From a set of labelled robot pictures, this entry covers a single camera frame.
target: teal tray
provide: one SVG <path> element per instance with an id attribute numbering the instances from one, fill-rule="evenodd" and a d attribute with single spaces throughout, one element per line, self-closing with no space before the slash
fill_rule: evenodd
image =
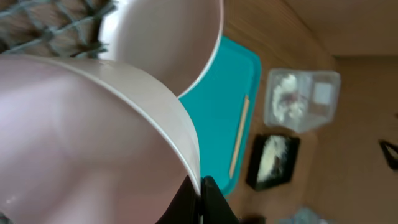
<path id="1" fill-rule="evenodd" d="M 201 176 L 212 176 L 224 196 L 232 192 L 239 179 L 260 77 L 259 57 L 223 37 L 208 73 L 180 99 L 198 134 Z M 245 95 L 250 104 L 238 160 L 230 179 L 229 168 Z"/>

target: wire mesh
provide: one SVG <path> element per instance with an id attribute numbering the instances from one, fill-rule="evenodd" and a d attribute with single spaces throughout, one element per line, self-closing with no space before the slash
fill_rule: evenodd
<path id="1" fill-rule="evenodd" d="M 101 0 L 1 0 L 0 53 L 97 58 L 106 51 L 101 19 L 114 9 Z"/>

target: white bowl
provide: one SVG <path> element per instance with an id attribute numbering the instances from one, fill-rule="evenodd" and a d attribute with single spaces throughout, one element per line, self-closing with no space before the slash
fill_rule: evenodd
<path id="1" fill-rule="evenodd" d="M 0 211 L 16 224 L 155 223 L 189 175 L 195 128 L 163 84 L 101 60 L 0 56 Z"/>
<path id="2" fill-rule="evenodd" d="M 130 63 L 181 97 L 206 74 L 220 44 L 223 0 L 119 0 L 106 16 L 101 59 Z"/>

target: chopstick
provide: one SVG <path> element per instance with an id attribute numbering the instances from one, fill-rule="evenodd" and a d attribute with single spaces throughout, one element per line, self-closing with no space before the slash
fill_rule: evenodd
<path id="1" fill-rule="evenodd" d="M 229 178 L 230 179 L 232 179 L 232 176 L 235 171 L 236 161 L 238 160 L 239 148 L 241 146 L 243 129 L 244 129 L 244 124 L 246 122 L 246 115 L 248 114 L 249 103 L 250 103 L 249 97 L 247 95 L 245 95 L 242 114 L 241 114 L 241 120 L 239 122 L 238 135 L 236 136 L 234 154 L 232 156 L 231 167 L 229 168 Z"/>

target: clear plastic container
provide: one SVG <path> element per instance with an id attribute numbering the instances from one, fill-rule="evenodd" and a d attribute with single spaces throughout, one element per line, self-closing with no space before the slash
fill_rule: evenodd
<path id="1" fill-rule="evenodd" d="M 267 82 L 264 123 L 302 133 L 331 122 L 340 82 L 340 74 L 334 71 L 272 69 Z"/>

